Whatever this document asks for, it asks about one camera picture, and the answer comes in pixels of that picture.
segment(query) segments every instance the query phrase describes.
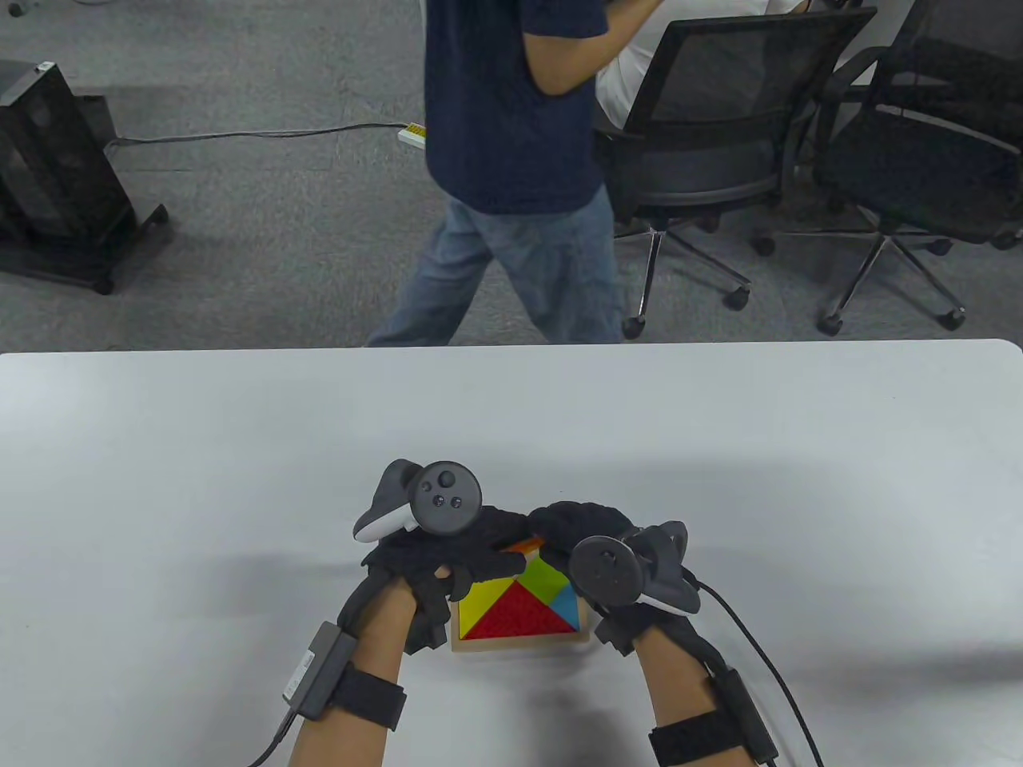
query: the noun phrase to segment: blue jeans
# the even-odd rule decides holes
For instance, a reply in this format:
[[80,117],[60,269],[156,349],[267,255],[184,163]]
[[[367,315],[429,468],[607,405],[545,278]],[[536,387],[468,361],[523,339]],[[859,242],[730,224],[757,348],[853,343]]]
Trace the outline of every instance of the blue jeans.
[[450,199],[397,311],[368,346],[450,343],[494,259],[551,344],[621,342],[614,222],[602,186],[585,207],[563,214],[489,216]]

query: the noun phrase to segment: power cord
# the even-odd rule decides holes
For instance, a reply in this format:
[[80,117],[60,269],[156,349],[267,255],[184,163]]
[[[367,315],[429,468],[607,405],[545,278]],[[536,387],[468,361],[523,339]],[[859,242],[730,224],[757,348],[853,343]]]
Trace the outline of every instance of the power cord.
[[[796,715],[796,721],[799,722],[800,728],[803,730],[803,735],[806,736],[806,742],[810,747],[810,752],[813,754],[813,761],[816,763],[817,767],[825,767],[824,760],[820,758],[820,752],[817,750],[817,743],[813,739],[813,735],[810,734],[810,728],[806,725],[806,720],[803,719],[803,713],[799,710],[799,706],[796,704],[796,698],[793,697],[792,691],[789,689],[789,685],[785,683],[785,679],[782,678],[781,672],[774,667],[770,659],[767,658],[767,653],[763,651],[759,642],[753,638],[753,634],[750,630],[746,628],[746,624],[739,618],[736,611],[731,608],[731,605],[724,600],[724,597],[717,593],[714,589],[708,586],[706,583],[697,580],[697,587],[714,597],[718,604],[724,607],[724,612],[728,614],[728,617],[735,622],[739,630],[743,632],[743,636],[746,637],[747,641],[753,646],[753,649],[757,651],[760,656],[760,660],[764,662],[764,665],[770,670],[770,673],[774,676],[774,681],[777,682],[777,686],[782,688],[782,692],[785,693],[786,700],[789,702],[789,706],[792,708],[792,713]],[[767,762],[767,767],[776,767],[773,760]]]
[[288,710],[287,714],[284,716],[283,720],[280,722],[280,726],[277,727],[277,731],[273,735],[273,740],[270,745],[266,747],[266,751],[259,755],[259,758],[253,762],[249,767],[262,767],[263,763],[270,758],[270,755],[277,750],[284,737],[287,735],[287,731],[292,729],[292,725],[295,724],[295,718],[298,716],[298,712],[295,710]]
[[142,146],[147,144],[181,144],[190,141],[211,141],[220,138],[237,138],[241,136],[253,138],[302,138],[304,136],[322,136],[327,133],[345,133],[364,128],[407,128],[408,123],[355,123],[335,128],[313,128],[306,130],[282,131],[224,131],[221,133],[194,133],[185,136],[158,136],[155,138],[116,138],[107,146]]

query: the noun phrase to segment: tabletop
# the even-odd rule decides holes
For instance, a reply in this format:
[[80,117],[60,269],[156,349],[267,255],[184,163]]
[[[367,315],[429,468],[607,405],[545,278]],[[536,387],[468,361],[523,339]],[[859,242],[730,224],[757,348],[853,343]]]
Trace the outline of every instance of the tabletop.
[[[1023,354],[948,341],[0,355],[0,763],[244,767],[398,457],[685,521],[830,767],[1023,760]],[[656,764],[638,664],[594,642],[401,682],[389,765]]]

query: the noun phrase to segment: chair wheel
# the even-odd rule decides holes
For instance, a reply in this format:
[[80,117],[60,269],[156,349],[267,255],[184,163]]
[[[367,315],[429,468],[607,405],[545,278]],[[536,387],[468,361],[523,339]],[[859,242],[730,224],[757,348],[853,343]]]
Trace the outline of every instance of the chair wheel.
[[952,250],[952,241],[950,239],[936,239],[927,243],[927,250],[935,256],[947,256],[948,252]]
[[109,277],[102,277],[92,283],[92,289],[100,296],[109,296],[114,292],[114,280]]
[[777,247],[771,237],[754,237],[750,240],[750,244],[753,246],[753,250],[756,251],[757,256],[765,259],[773,256],[774,250]]
[[1011,251],[1020,243],[1020,238],[1015,232],[1002,232],[991,240],[991,245],[995,251]]
[[644,327],[647,327],[647,320],[643,317],[629,317],[622,322],[622,335],[629,341],[635,341],[642,335]]
[[821,317],[817,322],[817,329],[825,335],[831,335],[834,339],[842,330],[842,318],[837,314]]
[[828,197],[828,213],[838,216],[840,213],[845,213],[845,200],[842,199],[837,194],[832,194]]
[[938,317],[938,323],[949,332],[959,330],[963,327],[964,322],[966,322],[966,315],[958,309],[953,309],[948,314],[942,314]]
[[724,305],[733,312],[741,312],[750,303],[750,288],[737,287],[724,297]]

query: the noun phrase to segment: navy t-shirt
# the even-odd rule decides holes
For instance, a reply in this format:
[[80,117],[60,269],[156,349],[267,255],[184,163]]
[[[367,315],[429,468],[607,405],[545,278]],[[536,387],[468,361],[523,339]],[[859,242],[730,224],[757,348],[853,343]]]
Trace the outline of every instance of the navy t-shirt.
[[427,164],[486,214],[575,211],[602,179],[592,159],[593,81],[564,96],[533,82],[523,33],[608,31],[604,0],[429,0]]

